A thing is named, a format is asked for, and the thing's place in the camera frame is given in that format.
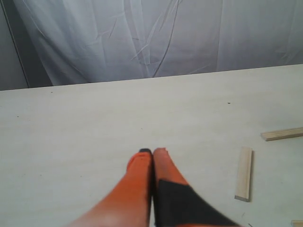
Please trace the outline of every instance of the white fabric backdrop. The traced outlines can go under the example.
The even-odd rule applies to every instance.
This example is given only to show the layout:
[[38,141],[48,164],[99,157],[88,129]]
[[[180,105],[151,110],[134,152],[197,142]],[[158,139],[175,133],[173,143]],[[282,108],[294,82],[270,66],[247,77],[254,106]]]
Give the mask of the white fabric backdrop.
[[54,85],[303,63],[302,0],[14,0]]

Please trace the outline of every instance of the balsa wood strip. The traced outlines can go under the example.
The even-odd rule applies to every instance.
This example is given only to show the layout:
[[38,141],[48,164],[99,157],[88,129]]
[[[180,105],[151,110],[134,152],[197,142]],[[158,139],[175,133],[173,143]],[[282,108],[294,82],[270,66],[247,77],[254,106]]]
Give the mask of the balsa wood strip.
[[303,221],[292,221],[292,227],[303,227]]
[[295,128],[295,129],[285,129],[285,130],[264,132],[261,133],[261,136],[265,141],[299,137],[299,136],[303,136],[303,127]]
[[238,166],[237,187],[235,199],[250,201],[250,172],[252,161],[252,149],[242,147]]

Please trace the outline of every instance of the white tabletop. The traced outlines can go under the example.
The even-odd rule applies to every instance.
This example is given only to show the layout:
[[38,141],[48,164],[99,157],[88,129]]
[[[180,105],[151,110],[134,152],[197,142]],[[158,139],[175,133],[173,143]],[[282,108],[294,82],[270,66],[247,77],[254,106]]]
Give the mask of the white tabletop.
[[[220,212],[286,227],[303,219],[303,137],[260,133],[302,126],[303,65],[2,91],[0,226],[65,225],[133,153],[166,147]],[[234,199],[241,146],[255,151],[250,203]]]

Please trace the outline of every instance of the orange finger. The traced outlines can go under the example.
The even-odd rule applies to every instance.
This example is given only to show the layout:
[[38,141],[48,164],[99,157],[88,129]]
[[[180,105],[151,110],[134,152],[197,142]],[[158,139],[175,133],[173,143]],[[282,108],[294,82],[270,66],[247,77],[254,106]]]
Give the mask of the orange finger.
[[68,227],[148,227],[152,181],[152,153],[141,149],[116,187]]
[[157,227],[238,226],[205,202],[190,187],[165,148],[156,149],[153,159]]

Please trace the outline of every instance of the black tape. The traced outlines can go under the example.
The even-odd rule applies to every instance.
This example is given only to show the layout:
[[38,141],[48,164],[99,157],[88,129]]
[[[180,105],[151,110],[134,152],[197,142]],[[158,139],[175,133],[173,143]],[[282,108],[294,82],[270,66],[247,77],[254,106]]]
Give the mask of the black tape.
[[189,185],[159,180],[154,200],[157,227],[182,224],[238,226],[205,202]]

